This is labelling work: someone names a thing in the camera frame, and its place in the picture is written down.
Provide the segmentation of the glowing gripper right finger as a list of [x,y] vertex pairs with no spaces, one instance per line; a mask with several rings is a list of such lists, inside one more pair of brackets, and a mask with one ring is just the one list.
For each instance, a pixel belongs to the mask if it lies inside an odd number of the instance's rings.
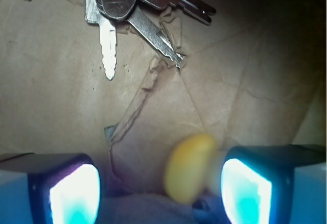
[[326,148],[235,146],[221,195],[231,223],[326,223]]

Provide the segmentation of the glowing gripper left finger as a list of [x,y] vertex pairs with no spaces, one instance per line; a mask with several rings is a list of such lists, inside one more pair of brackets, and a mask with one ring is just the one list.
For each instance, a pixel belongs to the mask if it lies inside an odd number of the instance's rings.
[[87,154],[1,155],[1,223],[95,223],[100,195]]

